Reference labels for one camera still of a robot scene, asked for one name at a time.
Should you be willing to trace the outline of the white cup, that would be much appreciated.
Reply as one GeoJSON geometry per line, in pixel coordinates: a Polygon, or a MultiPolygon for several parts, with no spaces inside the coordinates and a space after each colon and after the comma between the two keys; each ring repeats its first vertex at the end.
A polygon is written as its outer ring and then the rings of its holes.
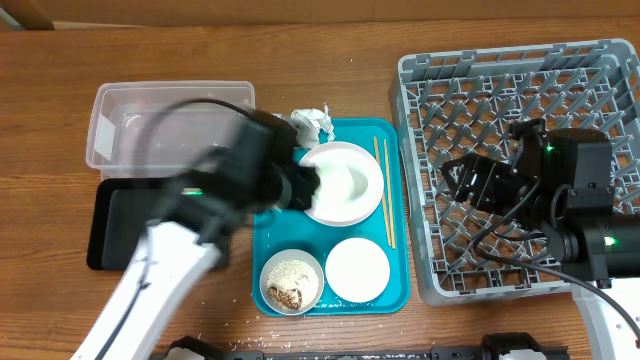
{"type": "Polygon", "coordinates": [[[316,209],[350,207],[360,196],[356,177],[348,166],[335,162],[319,162],[317,168],[320,186],[313,199],[316,209]]]}

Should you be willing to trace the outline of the large pink plate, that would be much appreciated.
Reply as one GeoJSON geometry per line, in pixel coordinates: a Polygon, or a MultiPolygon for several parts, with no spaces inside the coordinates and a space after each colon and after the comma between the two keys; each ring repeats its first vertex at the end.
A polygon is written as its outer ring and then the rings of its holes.
{"type": "Polygon", "coordinates": [[[346,227],[372,215],[381,203],[384,178],[374,156],[356,144],[329,142],[308,151],[300,165],[317,170],[320,185],[305,213],[318,223],[346,227]]]}

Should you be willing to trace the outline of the small pink bowl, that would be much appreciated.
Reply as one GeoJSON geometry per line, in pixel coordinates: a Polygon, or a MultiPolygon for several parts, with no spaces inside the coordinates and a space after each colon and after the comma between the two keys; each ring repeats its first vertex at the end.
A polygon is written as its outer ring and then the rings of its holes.
{"type": "Polygon", "coordinates": [[[390,262],[383,249],[365,238],[349,238],[329,252],[325,277],[341,299],[366,303],[379,297],[391,276],[390,262]]]}

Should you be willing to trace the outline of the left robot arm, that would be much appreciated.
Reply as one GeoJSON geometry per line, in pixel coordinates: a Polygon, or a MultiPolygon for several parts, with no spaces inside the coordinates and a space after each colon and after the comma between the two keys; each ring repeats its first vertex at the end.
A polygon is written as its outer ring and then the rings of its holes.
{"type": "Polygon", "coordinates": [[[249,214],[306,210],[319,185],[293,158],[297,130],[268,116],[243,123],[227,148],[200,155],[166,187],[76,359],[146,359],[191,288],[222,258],[249,214]]]}

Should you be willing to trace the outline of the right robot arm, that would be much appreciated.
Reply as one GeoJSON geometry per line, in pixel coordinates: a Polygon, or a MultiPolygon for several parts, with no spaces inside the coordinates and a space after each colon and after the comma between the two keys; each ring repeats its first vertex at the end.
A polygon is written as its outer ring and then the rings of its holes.
{"type": "Polygon", "coordinates": [[[514,130],[518,143],[507,163],[478,154],[445,162],[454,201],[498,216],[471,240],[492,262],[542,271],[534,261],[507,258],[482,247],[499,227],[516,223],[540,235],[571,285],[596,359],[639,356],[639,217],[614,209],[612,144],[597,130],[514,130]]]}

